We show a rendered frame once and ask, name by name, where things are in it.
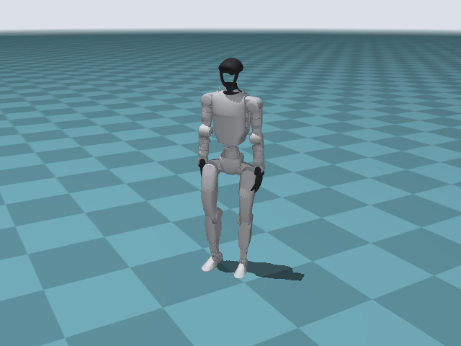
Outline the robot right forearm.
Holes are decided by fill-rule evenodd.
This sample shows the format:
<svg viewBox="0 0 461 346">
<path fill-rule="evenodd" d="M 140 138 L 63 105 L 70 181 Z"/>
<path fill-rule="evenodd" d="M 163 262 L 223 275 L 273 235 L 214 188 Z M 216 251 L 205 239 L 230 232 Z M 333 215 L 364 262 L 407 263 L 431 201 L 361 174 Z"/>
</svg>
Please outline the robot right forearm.
<svg viewBox="0 0 461 346">
<path fill-rule="evenodd" d="M 200 130 L 200 128 L 199 128 L 199 130 Z M 209 154 L 210 138 L 199 135 L 199 141 L 198 142 L 199 142 L 199 151 L 198 151 L 199 159 L 198 159 L 198 163 L 200 163 L 200 159 L 204 159 L 205 163 L 207 163 L 207 161 L 208 161 L 207 156 Z"/>
</svg>

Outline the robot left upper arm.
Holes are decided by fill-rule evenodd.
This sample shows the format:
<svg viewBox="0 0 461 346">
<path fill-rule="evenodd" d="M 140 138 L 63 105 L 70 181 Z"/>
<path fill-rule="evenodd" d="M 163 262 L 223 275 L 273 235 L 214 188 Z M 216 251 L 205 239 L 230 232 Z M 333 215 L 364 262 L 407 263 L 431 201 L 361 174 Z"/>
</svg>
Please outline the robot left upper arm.
<svg viewBox="0 0 461 346">
<path fill-rule="evenodd" d="M 251 113 L 250 118 L 252 132 L 249 133 L 250 143 L 261 143 L 263 102 L 260 98 L 252 96 L 247 96 L 245 101 L 246 108 Z"/>
</svg>

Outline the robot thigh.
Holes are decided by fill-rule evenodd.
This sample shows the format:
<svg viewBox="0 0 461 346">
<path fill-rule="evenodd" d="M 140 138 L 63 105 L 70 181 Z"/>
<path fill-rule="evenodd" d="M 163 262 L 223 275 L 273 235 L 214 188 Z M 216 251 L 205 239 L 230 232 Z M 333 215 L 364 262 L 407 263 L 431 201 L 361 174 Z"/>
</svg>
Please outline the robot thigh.
<svg viewBox="0 0 461 346">
<path fill-rule="evenodd" d="M 254 172 L 254 165 L 246 162 L 241 163 L 241 176 L 239 182 L 239 226 L 242 222 L 248 223 L 248 225 L 251 222 L 252 207 L 255 196 L 255 189 L 251 191 L 256 179 Z"/>
<path fill-rule="evenodd" d="M 202 168 L 202 205 L 205 215 L 214 223 L 223 215 L 222 209 L 217 207 L 219 164 L 219 159 L 211 159 Z"/>
</svg>

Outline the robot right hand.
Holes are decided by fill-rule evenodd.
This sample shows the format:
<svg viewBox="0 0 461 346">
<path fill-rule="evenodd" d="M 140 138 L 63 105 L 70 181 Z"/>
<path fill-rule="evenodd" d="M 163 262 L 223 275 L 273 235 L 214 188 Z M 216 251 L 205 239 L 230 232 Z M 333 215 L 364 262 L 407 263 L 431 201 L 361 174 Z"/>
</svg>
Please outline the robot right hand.
<svg viewBox="0 0 461 346">
<path fill-rule="evenodd" d="M 198 165 L 199 165 L 199 167 L 200 167 L 201 176 L 202 176 L 202 168 L 203 168 L 203 166 L 204 166 L 205 164 L 206 164 L 206 163 L 205 163 L 205 160 L 204 160 L 204 159 L 200 159 L 200 163 L 199 163 Z"/>
</svg>

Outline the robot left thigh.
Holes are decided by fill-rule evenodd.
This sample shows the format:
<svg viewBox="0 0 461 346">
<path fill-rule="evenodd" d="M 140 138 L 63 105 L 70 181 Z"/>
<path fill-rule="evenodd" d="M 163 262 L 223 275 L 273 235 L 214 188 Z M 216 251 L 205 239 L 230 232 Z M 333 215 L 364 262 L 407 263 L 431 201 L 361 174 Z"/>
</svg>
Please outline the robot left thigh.
<svg viewBox="0 0 461 346">
<path fill-rule="evenodd" d="M 256 179 L 254 172 L 254 165 L 246 162 L 241 163 L 241 176 L 239 182 L 239 226 L 242 222 L 248 223 L 248 225 L 251 222 L 252 207 L 255 196 L 255 189 L 251 191 Z"/>
</svg>

